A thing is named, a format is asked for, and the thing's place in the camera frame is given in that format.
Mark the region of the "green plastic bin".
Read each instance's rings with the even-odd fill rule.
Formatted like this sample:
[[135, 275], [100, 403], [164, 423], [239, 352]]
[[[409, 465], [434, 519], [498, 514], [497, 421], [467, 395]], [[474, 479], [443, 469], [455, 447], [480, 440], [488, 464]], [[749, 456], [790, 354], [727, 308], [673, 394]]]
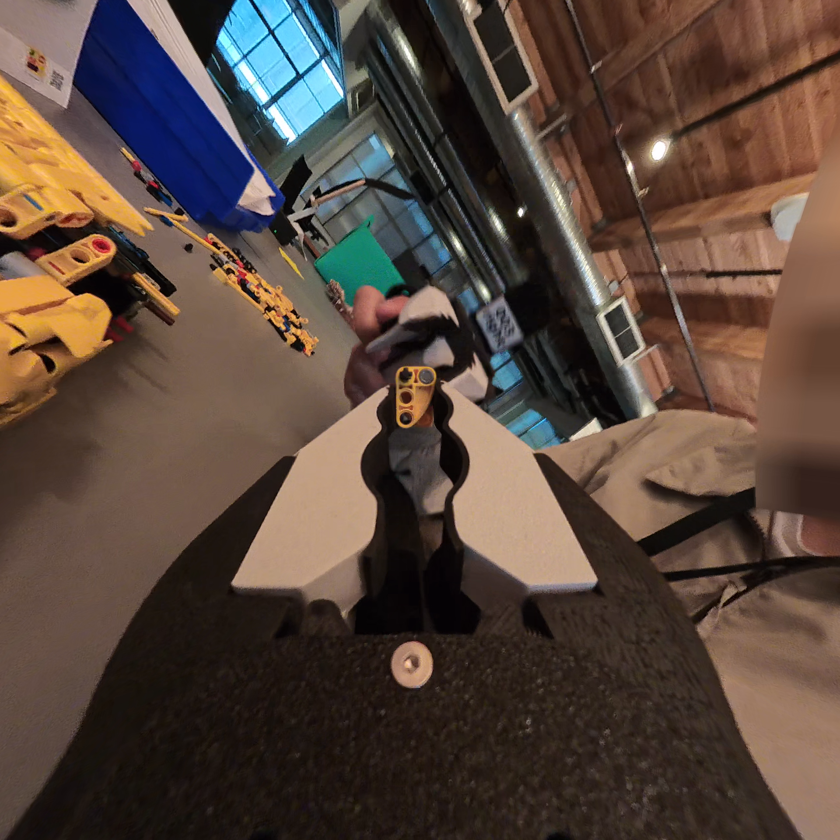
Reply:
[[403, 278], [391, 258], [373, 236], [373, 222], [374, 217], [368, 216], [314, 261], [320, 277], [326, 283], [331, 280], [338, 283], [350, 305], [353, 305], [357, 291], [363, 287], [372, 287], [386, 294], [403, 284]]

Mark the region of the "grey instruction booklet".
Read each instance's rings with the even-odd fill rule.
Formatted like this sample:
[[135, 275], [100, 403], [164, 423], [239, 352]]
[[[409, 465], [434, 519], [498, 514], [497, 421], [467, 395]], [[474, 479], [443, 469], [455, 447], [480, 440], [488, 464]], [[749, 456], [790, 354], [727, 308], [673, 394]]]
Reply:
[[1, 27], [1, 70], [67, 109], [74, 73]]

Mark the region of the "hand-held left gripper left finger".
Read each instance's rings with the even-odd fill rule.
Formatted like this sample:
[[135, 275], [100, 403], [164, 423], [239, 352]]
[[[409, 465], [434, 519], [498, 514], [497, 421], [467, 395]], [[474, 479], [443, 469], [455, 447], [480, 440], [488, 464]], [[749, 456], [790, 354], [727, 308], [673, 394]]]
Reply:
[[391, 411], [392, 389], [381, 388], [299, 450], [232, 580], [236, 594], [327, 601], [342, 616], [364, 598]]

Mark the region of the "blue plastic bin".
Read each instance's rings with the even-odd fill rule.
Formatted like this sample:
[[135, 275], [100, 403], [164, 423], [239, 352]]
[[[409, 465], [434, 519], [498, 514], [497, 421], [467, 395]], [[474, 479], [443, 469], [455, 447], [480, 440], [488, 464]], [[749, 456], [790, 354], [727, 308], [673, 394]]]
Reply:
[[268, 215], [237, 206], [246, 163], [129, 2], [97, 2], [74, 85], [197, 222], [259, 232], [280, 210], [284, 197], [258, 162], [278, 197]]

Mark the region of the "white vent grille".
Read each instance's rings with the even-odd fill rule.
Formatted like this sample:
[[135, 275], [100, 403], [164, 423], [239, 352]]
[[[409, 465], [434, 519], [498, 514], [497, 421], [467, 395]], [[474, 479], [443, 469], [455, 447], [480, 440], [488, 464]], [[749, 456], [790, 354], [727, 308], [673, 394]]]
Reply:
[[465, 23], [505, 114], [527, 103], [539, 90], [522, 39], [511, 21], [509, 2], [478, 1]]
[[647, 344], [625, 297], [616, 298], [596, 315], [614, 361], [624, 366], [642, 356]]

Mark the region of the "large paned window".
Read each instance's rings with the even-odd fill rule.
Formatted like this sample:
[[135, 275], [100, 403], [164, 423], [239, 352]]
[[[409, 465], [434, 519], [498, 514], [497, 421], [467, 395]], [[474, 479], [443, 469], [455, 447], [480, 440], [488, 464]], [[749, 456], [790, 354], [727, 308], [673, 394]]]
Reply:
[[346, 104], [333, 2], [233, 2], [214, 52], [285, 145]]

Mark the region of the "small yellow holed beam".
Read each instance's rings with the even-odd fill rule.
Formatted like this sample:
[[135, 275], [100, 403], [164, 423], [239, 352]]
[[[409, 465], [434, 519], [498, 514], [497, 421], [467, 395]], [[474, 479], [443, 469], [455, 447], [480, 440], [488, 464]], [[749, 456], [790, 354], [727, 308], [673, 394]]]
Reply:
[[437, 385], [434, 368], [404, 365], [395, 373], [395, 420], [401, 429], [427, 427], [434, 419]]

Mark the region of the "pile of loose brick pieces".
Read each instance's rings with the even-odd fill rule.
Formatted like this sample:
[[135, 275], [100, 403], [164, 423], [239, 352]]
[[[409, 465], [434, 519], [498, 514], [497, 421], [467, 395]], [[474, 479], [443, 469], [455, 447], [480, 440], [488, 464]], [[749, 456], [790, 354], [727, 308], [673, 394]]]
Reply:
[[310, 334], [308, 319], [300, 315], [283, 288], [261, 276], [240, 249], [227, 247], [214, 234], [207, 234], [204, 242], [211, 250], [213, 275], [258, 309], [287, 346], [309, 358], [314, 356], [319, 339]]

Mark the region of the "cluster of small pins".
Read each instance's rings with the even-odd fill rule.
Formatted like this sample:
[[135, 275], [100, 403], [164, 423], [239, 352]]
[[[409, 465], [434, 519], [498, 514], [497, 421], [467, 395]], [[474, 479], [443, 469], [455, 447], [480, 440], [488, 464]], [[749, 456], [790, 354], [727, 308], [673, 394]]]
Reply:
[[129, 150], [120, 148], [122, 156], [129, 162], [133, 176], [139, 180], [145, 189], [156, 201], [174, 207], [172, 196], [154, 179], [151, 173], [147, 172], [144, 165]]

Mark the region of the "yellow toy brick car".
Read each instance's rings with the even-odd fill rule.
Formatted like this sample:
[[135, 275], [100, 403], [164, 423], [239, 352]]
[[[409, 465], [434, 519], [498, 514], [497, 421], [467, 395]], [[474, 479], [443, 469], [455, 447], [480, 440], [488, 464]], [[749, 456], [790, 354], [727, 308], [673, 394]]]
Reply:
[[145, 309], [171, 326], [176, 288], [134, 240], [140, 212], [5, 79], [1, 88], [2, 425], [123, 340]]

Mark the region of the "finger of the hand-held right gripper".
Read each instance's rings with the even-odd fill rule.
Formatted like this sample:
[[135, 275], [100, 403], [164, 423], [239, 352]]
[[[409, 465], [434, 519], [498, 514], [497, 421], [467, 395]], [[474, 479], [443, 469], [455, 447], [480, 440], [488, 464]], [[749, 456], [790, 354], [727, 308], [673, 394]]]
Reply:
[[490, 388], [490, 379], [484, 365], [472, 363], [466, 367], [450, 379], [450, 388], [473, 403], [484, 402]]
[[459, 331], [459, 319], [451, 301], [435, 287], [424, 287], [403, 301], [401, 310], [384, 321], [379, 334], [365, 352], [379, 360], [421, 354], [435, 341]]

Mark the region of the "person's right hand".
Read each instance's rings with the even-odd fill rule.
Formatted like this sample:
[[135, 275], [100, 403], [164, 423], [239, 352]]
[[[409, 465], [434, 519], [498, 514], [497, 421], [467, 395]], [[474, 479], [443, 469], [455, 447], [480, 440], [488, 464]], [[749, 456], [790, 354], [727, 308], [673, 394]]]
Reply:
[[353, 347], [343, 380], [344, 393], [352, 406], [358, 406], [384, 385], [379, 366], [383, 353], [368, 353], [368, 346], [392, 326], [408, 303], [408, 297], [386, 298], [371, 286], [357, 290], [352, 309]]

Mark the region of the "grey desk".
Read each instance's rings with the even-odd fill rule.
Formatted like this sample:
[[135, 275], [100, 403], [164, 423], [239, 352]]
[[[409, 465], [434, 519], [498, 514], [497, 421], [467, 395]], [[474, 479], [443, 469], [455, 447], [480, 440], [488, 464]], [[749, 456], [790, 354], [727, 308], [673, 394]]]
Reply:
[[355, 343], [322, 281], [267, 230], [231, 234], [319, 338], [288, 348], [155, 224], [140, 240], [174, 282], [168, 326], [134, 332], [2, 430], [1, 824], [10, 833], [73, 739], [113, 649], [181, 551], [279, 458], [342, 415]]

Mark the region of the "white ceiling sensor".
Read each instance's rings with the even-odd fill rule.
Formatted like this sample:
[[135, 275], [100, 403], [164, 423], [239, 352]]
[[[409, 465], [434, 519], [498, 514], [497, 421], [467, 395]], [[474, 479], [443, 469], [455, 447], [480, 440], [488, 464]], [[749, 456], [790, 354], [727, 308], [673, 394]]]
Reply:
[[809, 192], [786, 196], [775, 202], [770, 210], [770, 224], [775, 237], [783, 243], [790, 243], [800, 222]]

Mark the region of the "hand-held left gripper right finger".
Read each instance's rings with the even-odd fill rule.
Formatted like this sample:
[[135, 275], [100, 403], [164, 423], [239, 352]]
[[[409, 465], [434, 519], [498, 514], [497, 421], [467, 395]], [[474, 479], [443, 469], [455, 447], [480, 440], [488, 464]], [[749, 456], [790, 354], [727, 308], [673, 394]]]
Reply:
[[533, 450], [449, 384], [442, 390], [467, 456], [453, 498], [461, 591], [479, 607], [592, 591], [596, 574]]

